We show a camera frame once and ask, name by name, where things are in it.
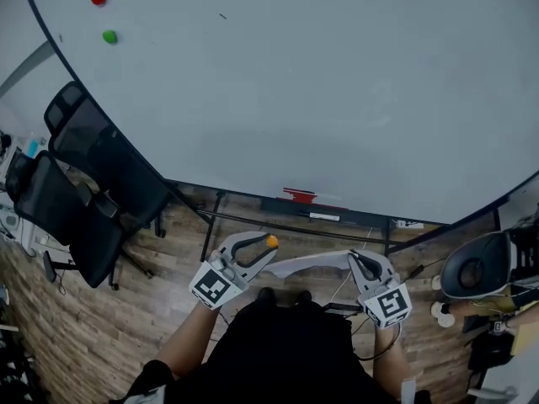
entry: chair backrest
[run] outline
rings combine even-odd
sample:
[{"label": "chair backrest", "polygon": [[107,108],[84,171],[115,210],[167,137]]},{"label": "chair backrest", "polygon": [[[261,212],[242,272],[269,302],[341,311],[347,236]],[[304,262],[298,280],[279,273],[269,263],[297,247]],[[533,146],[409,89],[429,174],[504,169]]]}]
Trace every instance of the chair backrest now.
[{"label": "chair backrest", "polygon": [[84,221],[86,207],[54,157],[42,151],[35,159],[18,154],[6,176],[15,212],[69,245]]},{"label": "chair backrest", "polygon": [[136,156],[76,83],[68,83],[55,96],[45,122],[54,157],[86,173],[137,221],[148,223],[168,203],[163,179]]}]

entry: wooden floor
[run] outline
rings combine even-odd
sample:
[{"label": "wooden floor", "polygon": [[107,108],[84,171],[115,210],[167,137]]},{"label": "wooden floor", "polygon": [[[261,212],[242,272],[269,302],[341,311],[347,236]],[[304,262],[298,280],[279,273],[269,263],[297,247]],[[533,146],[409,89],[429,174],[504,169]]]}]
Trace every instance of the wooden floor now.
[{"label": "wooden floor", "polygon": [[[212,207],[212,192],[193,190],[196,199]],[[328,231],[366,235],[369,229],[336,226],[332,223],[312,223],[307,219],[263,214],[255,199],[227,195],[223,212],[250,218],[264,218],[274,223],[312,226]],[[255,226],[233,221],[216,222],[214,247],[229,234],[260,230]],[[50,284],[43,274],[39,258],[27,258],[18,246],[3,242],[0,247],[0,282],[10,292],[13,320],[21,328],[27,346],[35,354],[36,369],[42,385],[51,393],[51,403],[104,403],[125,394],[141,367],[151,359],[168,336],[185,319],[196,299],[188,284],[199,267],[200,250],[206,224],[181,205],[170,205],[164,212],[165,239],[156,238],[150,230],[139,232],[126,250],[155,277],[148,280],[128,263],[117,265],[120,290],[112,291],[106,284],[90,289],[75,272],[66,272],[61,295],[57,284]],[[397,271],[407,276],[420,263],[444,258],[462,243],[494,228],[492,216],[484,217],[458,231],[432,242],[391,256]],[[309,253],[362,247],[361,243],[326,237],[274,231],[279,238],[278,259]],[[372,232],[373,237],[379,234]],[[401,231],[397,237],[407,238]],[[382,247],[369,246],[380,252]],[[469,349],[461,333],[461,325],[450,329],[438,327],[430,316],[430,304],[440,294],[430,290],[430,277],[439,273],[441,265],[427,268],[417,279],[409,280],[408,290],[414,303],[411,317],[403,324],[403,345],[408,359],[418,375],[419,386],[431,391],[433,402],[462,401],[466,395]],[[260,286],[274,287],[285,302],[298,290],[309,289],[316,302],[325,304],[339,287],[347,272],[333,268],[311,268],[286,280],[262,273],[248,295],[242,295],[222,311],[231,319],[237,309],[248,303]],[[351,282],[343,286],[335,301],[351,302],[357,289]],[[364,316],[353,322],[359,325]],[[226,331],[219,318],[213,332],[218,340]],[[366,325],[353,337],[355,351],[370,355],[374,337],[373,325]],[[210,343],[208,353],[215,341]]]}]

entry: person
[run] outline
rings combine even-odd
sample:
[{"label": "person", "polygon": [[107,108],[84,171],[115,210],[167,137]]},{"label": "person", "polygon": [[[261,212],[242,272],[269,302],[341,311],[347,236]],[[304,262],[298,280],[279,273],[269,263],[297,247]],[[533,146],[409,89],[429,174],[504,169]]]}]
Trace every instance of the person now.
[{"label": "person", "polygon": [[[268,400],[298,395],[332,400],[353,396],[357,402],[395,403],[404,380],[412,378],[399,342],[398,327],[376,329],[373,377],[354,353],[351,322],[328,314],[303,291],[292,307],[275,303],[270,288],[245,306],[202,364],[218,310],[198,303],[184,323],[148,362],[120,401],[170,404],[187,400]],[[428,391],[416,403],[430,403]]]},{"label": "person", "polygon": [[504,318],[504,328],[514,331],[527,323],[539,322],[539,304],[514,316],[524,306],[539,300],[539,289],[511,284],[501,294],[490,295],[477,300],[459,300],[445,303],[436,301],[430,307],[430,314],[441,327],[452,327],[456,319],[466,316],[497,316]]}]

